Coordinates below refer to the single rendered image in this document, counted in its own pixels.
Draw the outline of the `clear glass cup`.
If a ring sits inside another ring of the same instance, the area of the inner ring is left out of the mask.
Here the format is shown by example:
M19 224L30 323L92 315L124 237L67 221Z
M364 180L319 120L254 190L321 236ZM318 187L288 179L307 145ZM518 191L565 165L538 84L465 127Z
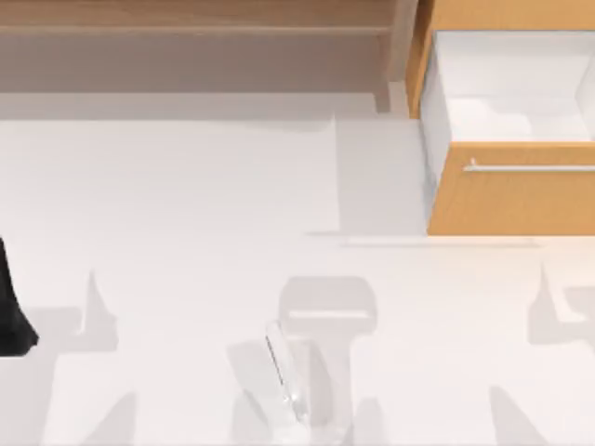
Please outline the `clear glass cup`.
M349 352L317 338L292 340L279 321L267 326L265 342L284 405L306 444L352 446Z

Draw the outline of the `brown wooden open shelf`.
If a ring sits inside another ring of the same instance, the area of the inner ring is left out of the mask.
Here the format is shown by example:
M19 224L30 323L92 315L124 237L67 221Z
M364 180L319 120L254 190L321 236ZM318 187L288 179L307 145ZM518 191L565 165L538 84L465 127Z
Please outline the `brown wooden open shelf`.
M0 0L0 92L370 95L420 0Z

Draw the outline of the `pale wooden drawer front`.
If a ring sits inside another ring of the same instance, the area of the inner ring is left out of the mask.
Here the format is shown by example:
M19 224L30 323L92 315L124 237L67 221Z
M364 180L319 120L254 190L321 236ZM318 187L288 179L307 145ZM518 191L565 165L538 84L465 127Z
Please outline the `pale wooden drawer front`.
M595 235L595 173L463 172L472 158L478 164L595 164L595 141L451 143L430 235Z

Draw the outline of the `pulled-out drawer white inside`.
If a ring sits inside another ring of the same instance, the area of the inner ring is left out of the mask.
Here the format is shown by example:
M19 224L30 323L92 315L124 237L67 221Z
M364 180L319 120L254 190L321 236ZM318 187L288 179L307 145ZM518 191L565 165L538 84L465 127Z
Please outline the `pulled-out drawer white inside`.
M453 142L595 141L595 31L439 31L419 105L432 192Z

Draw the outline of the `light wooden cupboard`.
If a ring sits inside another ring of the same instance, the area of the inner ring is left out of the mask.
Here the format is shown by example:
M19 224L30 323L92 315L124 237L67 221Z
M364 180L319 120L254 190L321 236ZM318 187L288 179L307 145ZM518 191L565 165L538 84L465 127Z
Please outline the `light wooden cupboard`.
M437 31L595 31L595 0L418 0L405 72L412 119Z

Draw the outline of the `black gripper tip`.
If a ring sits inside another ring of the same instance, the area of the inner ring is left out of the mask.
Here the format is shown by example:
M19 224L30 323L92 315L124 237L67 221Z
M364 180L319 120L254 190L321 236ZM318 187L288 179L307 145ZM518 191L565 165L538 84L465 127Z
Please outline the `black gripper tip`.
M0 238L0 357L22 357L36 347L39 335L22 311L14 291L7 251Z

